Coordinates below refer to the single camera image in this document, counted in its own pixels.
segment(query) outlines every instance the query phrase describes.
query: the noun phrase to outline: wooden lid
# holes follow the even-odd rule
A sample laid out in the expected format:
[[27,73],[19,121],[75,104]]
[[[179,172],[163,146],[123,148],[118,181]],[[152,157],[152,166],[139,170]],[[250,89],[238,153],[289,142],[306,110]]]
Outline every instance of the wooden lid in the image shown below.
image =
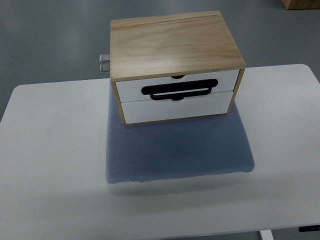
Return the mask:
[[245,68],[219,11],[111,21],[111,82]]

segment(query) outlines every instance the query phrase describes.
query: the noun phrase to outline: drawer front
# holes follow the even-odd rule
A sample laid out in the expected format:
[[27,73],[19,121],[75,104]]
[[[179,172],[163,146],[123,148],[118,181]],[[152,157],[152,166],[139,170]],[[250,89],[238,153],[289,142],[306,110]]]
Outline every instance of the drawer front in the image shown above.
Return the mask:
[[217,71],[208,73],[199,73],[186,75],[181,79],[173,79],[171,77],[150,78],[132,81],[116,82],[116,87],[122,103],[140,100],[150,100],[149,95],[143,95],[141,89],[146,86],[154,86],[161,84],[172,84],[181,82],[190,82],[204,79],[217,79],[218,85],[213,87],[211,92],[226,92],[233,91],[239,70]]
[[205,96],[186,97],[181,101],[140,100],[123,102],[127,124],[225,114],[233,91],[215,92]]

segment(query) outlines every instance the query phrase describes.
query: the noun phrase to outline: blue cushion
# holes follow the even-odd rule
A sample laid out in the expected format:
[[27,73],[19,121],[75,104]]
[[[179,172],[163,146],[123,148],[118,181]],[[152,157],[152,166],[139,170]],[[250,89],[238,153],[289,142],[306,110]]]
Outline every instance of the blue cushion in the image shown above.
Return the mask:
[[226,115],[124,126],[110,87],[108,183],[250,172],[254,167],[236,104]]

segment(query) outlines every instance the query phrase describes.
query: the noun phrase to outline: metal bracket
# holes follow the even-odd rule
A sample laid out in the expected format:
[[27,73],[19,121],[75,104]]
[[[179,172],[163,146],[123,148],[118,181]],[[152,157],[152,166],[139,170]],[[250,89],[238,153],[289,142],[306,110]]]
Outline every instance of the metal bracket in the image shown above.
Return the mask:
[[261,240],[274,240],[271,230],[261,230],[260,236],[261,236]]
[[101,63],[99,73],[110,73],[110,54],[101,54],[99,62]]

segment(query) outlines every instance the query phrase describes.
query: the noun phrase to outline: white tabletop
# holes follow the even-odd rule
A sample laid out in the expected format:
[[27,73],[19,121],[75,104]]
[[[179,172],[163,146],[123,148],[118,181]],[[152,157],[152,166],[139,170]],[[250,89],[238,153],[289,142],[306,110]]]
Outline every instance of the white tabletop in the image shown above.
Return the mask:
[[255,169],[105,180],[108,79],[21,85],[0,123],[0,239],[152,239],[320,224],[320,84],[247,68],[236,105]]

